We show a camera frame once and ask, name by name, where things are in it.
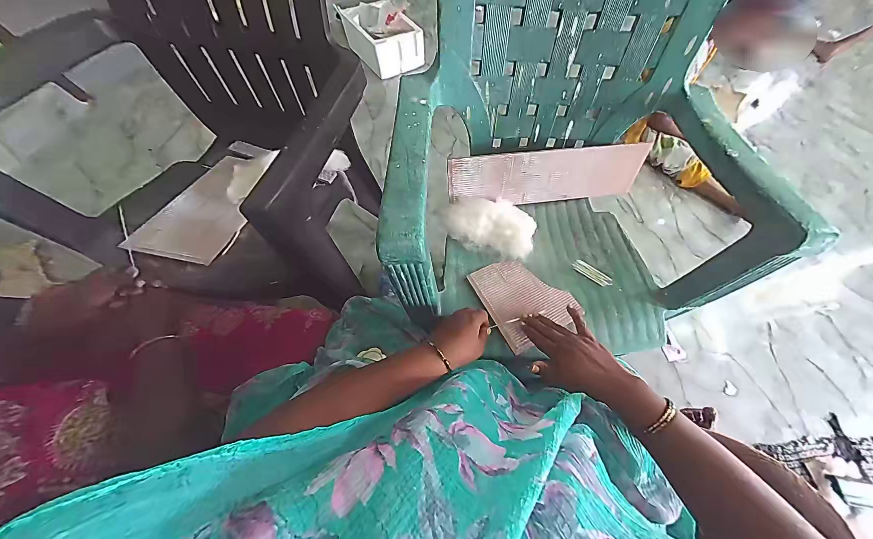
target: teal fabric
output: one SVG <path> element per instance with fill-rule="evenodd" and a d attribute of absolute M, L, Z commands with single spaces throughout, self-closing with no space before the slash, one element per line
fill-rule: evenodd
<path fill-rule="evenodd" d="M 327 373 L 393 355 L 420 332 L 386 299 L 351 299 L 313 366 L 234 394 L 225 437 Z M 525 385 L 481 360 L 389 410 L 234 442 L 83 488 L 17 518 L 11 537 L 694 536 L 645 448 L 606 406 Z"/>

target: white container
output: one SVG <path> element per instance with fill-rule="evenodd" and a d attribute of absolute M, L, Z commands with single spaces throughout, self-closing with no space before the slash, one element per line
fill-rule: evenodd
<path fill-rule="evenodd" d="M 383 0 L 372 2 L 373 6 L 382 5 Z M 397 75 L 421 67 L 426 60 L 423 55 L 423 29 L 401 12 L 390 23 L 399 32 L 387 37 L 374 38 L 359 26 L 359 6 L 341 9 L 334 5 L 343 22 L 346 40 L 350 50 L 360 57 L 381 79 L 390 79 Z"/>

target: gold bangle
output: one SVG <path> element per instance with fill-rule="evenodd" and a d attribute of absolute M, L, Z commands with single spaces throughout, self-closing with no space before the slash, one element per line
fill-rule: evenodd
<path fill-rule="evenodd" d="M 646 429 L 647 435 L 655 435 L 676 418 L 676 407 L 673 406 L 673 402 L 668 397 L 664 398 L 666 399 L 666 409 L 662 411 L 662 415 L 656 420 L 656 423 L 653 423 Z"/>
<path fill-rule="evenodd" d="M 179 335 L 162 335 L 160 337 L 148 338 L 147 340 L 144 340 L 141 344 L 138 344 L 136 346 L 136 348 L 134 348 L 133 351 L 131 352 L 130 357 L 128 357 L 127 359 L 128 359 L 128 361 L 132 360 L 133 358 L 136 357 L 137 354 L 140 353 L 141 350 L 143 350 L 147 346 L 150 346 L 151 344 L 157 342 L 158 340 L 164 340 L 165 338 L 179 338 L 179 337 L 180 337 Z"/>
<path fill-rule="evenodd" d="M 433 343 L 432 340 L 427 339 L 426 344 L 432 346 L 433 350 L 436 350 L 436 354 L 439 355 L 439 359 L 443 361 L 443 365 L 446 366 L 447 372 L 453 372 L 453 368 L 450 366 L 450 360 L 446 359 L 446 356 L 443 355 L 443 350 L 439 349 L 439 346 Z"/>

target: red patterned cloth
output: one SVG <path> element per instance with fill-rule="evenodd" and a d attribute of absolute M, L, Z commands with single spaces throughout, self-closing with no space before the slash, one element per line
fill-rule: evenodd
<path fill-rule="evenodd" d="M 225 410 L 230 391 L 254 375 L 312 361 L 334 321 L 334 312 L 323 308 L 191 307 L 181 333 L 203 402 Z M 65 364 L 48 361 L 47 382 L 0 386 L 0 525 L 113 475 L 108 393 L 129 389 L 133 365 L 126 359 L 61 356 Z M 82 363 L 95 366 L 78 372 Z M 82 380 L 59 379 L 75 372 Z"/>

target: chair armrest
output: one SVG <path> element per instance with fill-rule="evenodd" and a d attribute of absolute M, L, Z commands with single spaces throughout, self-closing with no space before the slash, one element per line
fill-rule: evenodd
<path fill-rule="evenodd" d="M 0 47 L 0 110 L 122 40 L 105 12 L 51 21 Z"/>
<path fill-rule="evenodd" d="M 698 307 L 835 243 L 839 231 L 732 129 L 708 89 L 687 87 L 666 111 L 753 225 L 744 238 L 663 288 L 659 297 L 667 309 Z"/>
<path fill-rule="evenodd" d="M 313 186 L 337 141 L 350 128 L 350 117 L 366 86 L 357 56 L 341 49 L 338 53 L 339 64 L 320 89 L 320 97 L 307 108 L 306 117 L 240 206 L 269 244 L 291 251 L 332 290 L 319 299 L 334 306 L 364 293 L 326 232 L 336 204 L 347 197 L 346 188 L 341 181 Z"/>
<path fill-rule="evenodd" d="M 439 314 L 436 278 L 427 246 L 427 155 L 433 72 L 400 80 L 396 123 L 382 189 L 377 254 L 406 312 L 427 327 Z"/>

